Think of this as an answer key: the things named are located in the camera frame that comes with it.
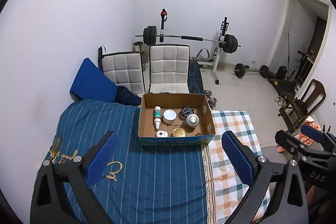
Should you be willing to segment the dark wooden chair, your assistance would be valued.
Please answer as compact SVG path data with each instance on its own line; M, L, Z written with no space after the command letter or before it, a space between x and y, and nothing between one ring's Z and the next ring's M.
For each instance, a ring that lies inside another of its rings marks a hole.
M279 117L282 117L287 132L294 133L304 124L308 116L315 113L324 103L326 91L323 84L312 79L301 98L288 96L286 104L279 109Z

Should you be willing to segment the barbell on rack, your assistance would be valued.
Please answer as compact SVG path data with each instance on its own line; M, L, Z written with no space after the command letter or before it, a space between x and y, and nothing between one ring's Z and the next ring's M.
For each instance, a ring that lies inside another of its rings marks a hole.
M165 34L157 34L157 27L156 26L147 26L143 30L142 35L135 35L135 37L142 37L143 43L152 46L157 43L157 38L164 39L164 38L178 38L181 40L192 40L192 41L199 41L199 42L213 42L218 45L225 53L235 53L239 47L238 40L235 36L230 34L225 34L223 40L213 40L213 39L205 39L199 36L186 36L186 35L165 35Z

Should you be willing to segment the silver round tin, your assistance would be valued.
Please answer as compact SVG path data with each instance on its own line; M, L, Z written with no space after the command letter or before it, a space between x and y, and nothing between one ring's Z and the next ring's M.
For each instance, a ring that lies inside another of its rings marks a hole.
M185 125L188 128L196 128L200 122L200 118L196 114L189 114L185 119Z

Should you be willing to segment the black blue bench pad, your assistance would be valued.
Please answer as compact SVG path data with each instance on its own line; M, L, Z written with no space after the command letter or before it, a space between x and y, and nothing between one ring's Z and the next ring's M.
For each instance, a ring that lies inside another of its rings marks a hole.
M189 71L187 84L190 93L203 94L204 86L201 75L201 70L196 61L189 61Z

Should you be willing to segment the plaid checkered blanket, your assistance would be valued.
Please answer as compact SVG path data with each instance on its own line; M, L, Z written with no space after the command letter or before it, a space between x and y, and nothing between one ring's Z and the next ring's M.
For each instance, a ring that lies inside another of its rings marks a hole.
M261 148L246 111L213 110L212 116L215 135L202 146L207 222L226 223L256 181Z

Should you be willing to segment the right white quilted chair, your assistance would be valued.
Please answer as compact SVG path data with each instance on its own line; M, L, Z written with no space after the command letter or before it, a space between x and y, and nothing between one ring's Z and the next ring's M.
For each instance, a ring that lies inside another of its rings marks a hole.
M189 93L190 47L157 44L149 48L149 92Z

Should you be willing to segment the white teal solution bottle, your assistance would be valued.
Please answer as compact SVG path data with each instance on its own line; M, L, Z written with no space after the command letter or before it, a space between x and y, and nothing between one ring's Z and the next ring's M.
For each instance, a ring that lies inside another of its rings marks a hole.
M154 108L154 127L155 127L155 130L158 131L160 125L161 125L161 107L156 106Z

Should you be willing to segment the chrome dumbbell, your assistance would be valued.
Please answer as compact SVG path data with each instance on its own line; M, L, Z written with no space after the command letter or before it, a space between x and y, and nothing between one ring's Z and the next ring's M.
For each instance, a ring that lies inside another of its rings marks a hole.
M207 97L211 97L211 96L212 96L212 92L209 91L209 90L205 90L205 95L206 95Z
M216 98L210 98L209 100L208 100L208 103L209 103L209 106L210 106L210 108L212 109L212 110L214 110L215 108L216 108L216 106L217 106L217 99Z

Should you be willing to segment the black patterned round tin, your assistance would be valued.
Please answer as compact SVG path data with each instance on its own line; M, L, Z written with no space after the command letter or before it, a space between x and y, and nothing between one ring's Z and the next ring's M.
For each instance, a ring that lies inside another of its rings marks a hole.
M191 106L184 106L181 108L179 115L183 120L185 120L187 116L194 113L195 113L194 108L192 108Z

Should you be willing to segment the blue striped quilt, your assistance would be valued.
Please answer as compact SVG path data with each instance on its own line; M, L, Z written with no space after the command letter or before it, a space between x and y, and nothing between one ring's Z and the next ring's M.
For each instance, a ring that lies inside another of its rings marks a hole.
M56 161L41 165L31 223L206 223L199 145L143 146L141 109L96 100L74 102L61 115ZM117 146L98 183L85 182L85 154L106 132Z

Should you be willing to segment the white weight bench rack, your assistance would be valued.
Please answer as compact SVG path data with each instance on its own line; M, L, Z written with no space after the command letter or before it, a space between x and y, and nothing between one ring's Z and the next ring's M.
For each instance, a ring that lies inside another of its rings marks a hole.
M156 37L159 37L160 43L163 43L165 37L185 39L178 35L166 35L165 34L165 22L168 19L168 14L165 8L162 9L160 16L161 16L161 28L160 28L159 34L156 35ZM218 67L219 59L221 55L220 46L223 46L225 44L224 37L225 37L229 24L230 23L227 21L227 17L224 17L224 20L222 21L221 26L220 26L219 38L217 40L204 39L204 38L202 39L202 41L215 42L216 46L214 48L213 57L209 61L197 61L198 65L200 65L201 67L206 67L210 69L211 75L216 85L219 85L219 79L217 77L217 67Z

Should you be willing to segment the blue foam cushion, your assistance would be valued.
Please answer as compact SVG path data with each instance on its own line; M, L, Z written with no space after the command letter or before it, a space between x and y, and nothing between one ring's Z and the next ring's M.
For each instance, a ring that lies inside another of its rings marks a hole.
M87 57L83 60L75 76L70 94L79 100L114 102L117 85L108 79Z

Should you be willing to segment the open cardboard box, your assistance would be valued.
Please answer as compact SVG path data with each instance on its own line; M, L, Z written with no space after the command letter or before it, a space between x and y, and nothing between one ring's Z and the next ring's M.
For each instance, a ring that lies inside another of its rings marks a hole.
M157 138L154 127L154 108L161 107L161 125L159 130L168 132L167 138ZM200 122L196 128L188 128L179 113L182 107L191 106ZM172 109L177 118L171 125L163 121L163 112ZM173 129L183 128L186 131L184 138L172 136ZM146 93L142 97L139 116L138 137L143 146L186 146L206 145L215 136L215 126L212 111L204 94L191 93Z

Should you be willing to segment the left white quilted chair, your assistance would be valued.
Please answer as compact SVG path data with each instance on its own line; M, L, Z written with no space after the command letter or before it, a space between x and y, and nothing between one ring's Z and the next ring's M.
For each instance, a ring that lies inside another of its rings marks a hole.
M145 94L142 56L140 52L125 51L103 53L104 46L98 48L98 68L113 83L129 89L142 97Z

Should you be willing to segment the barbell on floor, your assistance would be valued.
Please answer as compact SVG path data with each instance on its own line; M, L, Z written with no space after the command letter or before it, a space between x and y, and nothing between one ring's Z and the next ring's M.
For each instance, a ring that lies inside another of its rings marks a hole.
M242 79L247 73L249 74L259 74L261 77L266 79L269 76L270 70L266 65L262 65L260 69L251 69L248 65L243 65L242 63L238 63L235 65L233 74Z

